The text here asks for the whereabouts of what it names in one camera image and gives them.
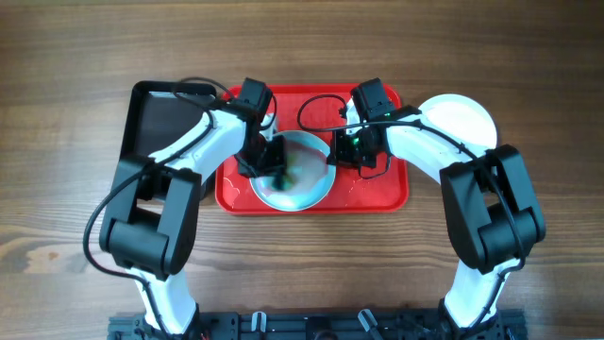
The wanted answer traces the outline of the light blue plate top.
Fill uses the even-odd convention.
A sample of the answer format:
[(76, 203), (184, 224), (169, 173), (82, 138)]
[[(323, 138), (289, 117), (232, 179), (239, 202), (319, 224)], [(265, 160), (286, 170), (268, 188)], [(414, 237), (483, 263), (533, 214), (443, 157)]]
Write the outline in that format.
[(301, 130), (281, 131), (287, 166), (282, 188), (277, 188), (277, 177), (249, 180), (254, 194), (267, 206), (292, 213), (309, 209), (323, 200), (331, 190), (336, 167), (327, 163), (329, 146), (314, 134)]

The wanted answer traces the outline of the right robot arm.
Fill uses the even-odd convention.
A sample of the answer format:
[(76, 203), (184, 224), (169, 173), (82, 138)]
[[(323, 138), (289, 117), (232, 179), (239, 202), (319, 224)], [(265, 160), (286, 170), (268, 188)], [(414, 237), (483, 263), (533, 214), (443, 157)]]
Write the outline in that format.
[(486, 110), (462, 105), (394, 109), (348, 105), (333, 127), (331, 159), (361, 167), (379, 151), (409, 162), (441, 187), (449, 241), (460, 261), (439, 306), (440, 330), (454, 339), (495, 328), (510, 274), (545, 238), (545, 219), (520, 152), (496, 143)]

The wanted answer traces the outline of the red plastic tray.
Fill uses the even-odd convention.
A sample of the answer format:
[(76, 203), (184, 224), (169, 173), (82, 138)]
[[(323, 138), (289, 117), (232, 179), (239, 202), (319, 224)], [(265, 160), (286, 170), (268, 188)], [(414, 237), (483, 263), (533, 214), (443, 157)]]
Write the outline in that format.
[[(269, 111), (277, 112), (277, 130), (298, 130), (296, 115), (302, 104), (319, 94), (337, 94), (351, 98), (354, 83), (274, 84), (271, 90), (277, 103)], [(377, 158), (377, 168), (364, 170), (339, 167), (329, 193), (316, 205), (302, 210), (311, 213), (390, 213), (402, 207), (409, 196), (407, 164), (396, 158), (385, 167), (386, 156)], [(278, 215), (280, 211), (262, 202), (253, 190), (251, 180), (238, 174), (237, 162), (227, 159), (216, 170), (216, 202), (226, 212), (237, 215)]]

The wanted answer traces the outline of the green yellow sponge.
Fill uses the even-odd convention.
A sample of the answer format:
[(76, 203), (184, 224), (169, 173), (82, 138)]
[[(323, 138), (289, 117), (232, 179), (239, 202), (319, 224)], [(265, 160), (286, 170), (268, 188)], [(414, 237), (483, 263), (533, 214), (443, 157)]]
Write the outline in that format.
[(287, 173), (277, 174), (273, 177), (271, 188), (277, 192), (285, 192), (293, 186), (291, 177)]

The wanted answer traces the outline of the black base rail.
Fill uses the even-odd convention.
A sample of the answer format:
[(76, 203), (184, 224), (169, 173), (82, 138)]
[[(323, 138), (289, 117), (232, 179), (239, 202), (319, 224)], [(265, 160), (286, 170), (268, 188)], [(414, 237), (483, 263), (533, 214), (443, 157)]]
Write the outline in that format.
[[(175, 339), (458, 339), (436, 309), (330, 314), (203, 313)], [(491, 324), (466, 339), (529, 339), (521, 310), (498, 311)], [(166, 339), (144, 314), (109, 319), (107, 339)]]

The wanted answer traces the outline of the white plate with stain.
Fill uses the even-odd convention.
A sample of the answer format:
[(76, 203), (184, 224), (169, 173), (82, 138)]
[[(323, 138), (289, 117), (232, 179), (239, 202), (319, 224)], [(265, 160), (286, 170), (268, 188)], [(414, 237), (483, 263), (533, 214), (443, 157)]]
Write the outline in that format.
[(470, 97), (456, 93), (438, 94), (422, 103), (419, 110), (433, 125), (452, 137), (487, 148), (497, 145), (495, 121)]

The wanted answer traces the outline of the black plastic tray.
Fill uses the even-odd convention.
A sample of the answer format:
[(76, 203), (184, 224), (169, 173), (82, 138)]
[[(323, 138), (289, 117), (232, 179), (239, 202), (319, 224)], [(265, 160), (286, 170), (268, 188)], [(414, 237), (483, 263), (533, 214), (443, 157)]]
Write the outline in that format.
[(111, 205), (134, 206), (137, 199), (163, 201), (179, 173), (147, 157), (183, 137), (204, 113), (172, 94), (172, 82), (140, 81), (132, 89)]

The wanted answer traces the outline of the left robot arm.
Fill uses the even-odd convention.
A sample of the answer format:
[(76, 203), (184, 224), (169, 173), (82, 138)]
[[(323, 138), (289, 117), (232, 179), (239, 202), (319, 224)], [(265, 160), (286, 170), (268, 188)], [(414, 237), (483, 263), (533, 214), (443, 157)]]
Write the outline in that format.
[(99, 246), (134, 280), (145, 312), (141, 339), (201, 339), (198, 304), (184, 265), (193, 250), (206, 178), (229, 157), (277, 129), (277, 115), (249, 109), (143, 109), (126, 119), (111, 191), (92, 213)]

